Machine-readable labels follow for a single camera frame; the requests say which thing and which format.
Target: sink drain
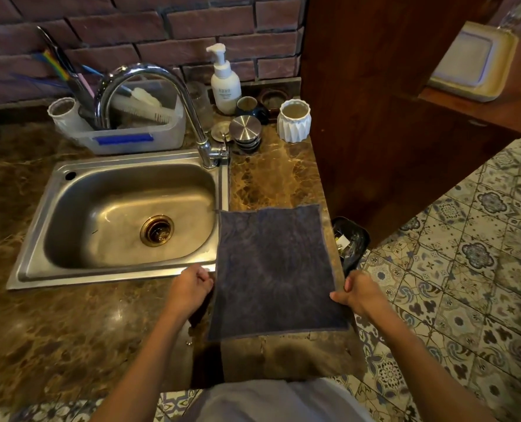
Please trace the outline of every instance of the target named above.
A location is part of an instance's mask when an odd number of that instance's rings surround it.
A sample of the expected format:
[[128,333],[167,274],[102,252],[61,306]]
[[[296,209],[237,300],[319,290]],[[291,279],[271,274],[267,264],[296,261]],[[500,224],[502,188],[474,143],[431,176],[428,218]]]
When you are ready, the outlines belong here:
[[166,243],[174,232],[174,222],[165,215],[153,216],[141,227],[139,238],[145,246],[157,247]]

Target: soap dispenser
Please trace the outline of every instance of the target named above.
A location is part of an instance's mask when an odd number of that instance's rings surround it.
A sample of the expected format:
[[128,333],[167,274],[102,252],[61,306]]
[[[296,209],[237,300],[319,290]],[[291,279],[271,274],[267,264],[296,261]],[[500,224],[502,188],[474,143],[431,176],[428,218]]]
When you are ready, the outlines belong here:
[[206,48],[215,54],[214,75],[211,76],[211,89],[214,92],[215,105],[219,110],[231,115],[235,113],[237,101],[241,97],[241,82],[229,61],[225,60],[225,44],[220,42]]

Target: stacked bowls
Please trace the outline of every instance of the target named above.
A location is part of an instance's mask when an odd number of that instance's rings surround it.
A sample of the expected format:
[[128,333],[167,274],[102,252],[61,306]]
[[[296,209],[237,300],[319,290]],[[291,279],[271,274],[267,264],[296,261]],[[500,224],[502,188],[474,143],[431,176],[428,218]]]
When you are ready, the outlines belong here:
[[255,151],[260,145],[260,121],[251,115],[241,115],[231,121],[229,134],[239,148],[246,152]]

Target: blue and white tile floor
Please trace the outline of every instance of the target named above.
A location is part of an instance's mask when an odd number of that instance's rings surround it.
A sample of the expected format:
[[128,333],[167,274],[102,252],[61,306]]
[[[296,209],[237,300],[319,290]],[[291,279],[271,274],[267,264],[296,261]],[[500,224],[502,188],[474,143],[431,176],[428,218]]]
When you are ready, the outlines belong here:
[[[521,422],[521,139],[369,252],[362,268],[459,383],[500,421]],[[383,338],[357,323],[368,372],[334,380],[377,421],[420,421]],[[198,394],[161,394],[155,420],[181,415]],[[82,422],[100,402],[0,409],[0,421]]]

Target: chrome faucet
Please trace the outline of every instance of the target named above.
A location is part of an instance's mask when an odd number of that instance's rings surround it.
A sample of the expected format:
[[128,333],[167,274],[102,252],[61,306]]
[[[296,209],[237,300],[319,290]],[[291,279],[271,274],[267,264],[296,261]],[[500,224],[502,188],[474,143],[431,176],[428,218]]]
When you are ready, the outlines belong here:
[[94,96],[96,126],[102,129],[110,128],[109,106],[114,92],[125,81],[142,74],[163,78],[171,82],[175,87],[180,99],[182,100],[184,109],[186,109],[186,114],[190,119],[192,130],[196,136],[198,151],[202,158],[202,164],[206,169],[213,169],[218,165],[219,160],[228,159],[229,150],[227,145],[218,142],[212,144],[204,134],[202,126],[200,125],[200,120],[198,119],[198,114],[196,114],[196,110],[192,104],[192,99],[190,99],[190,94],[186,88],[186,84],[184,84],[184,82],[171,70],[151,63],[136,63],[130,66],[121,66],[102,78],[100,87]]

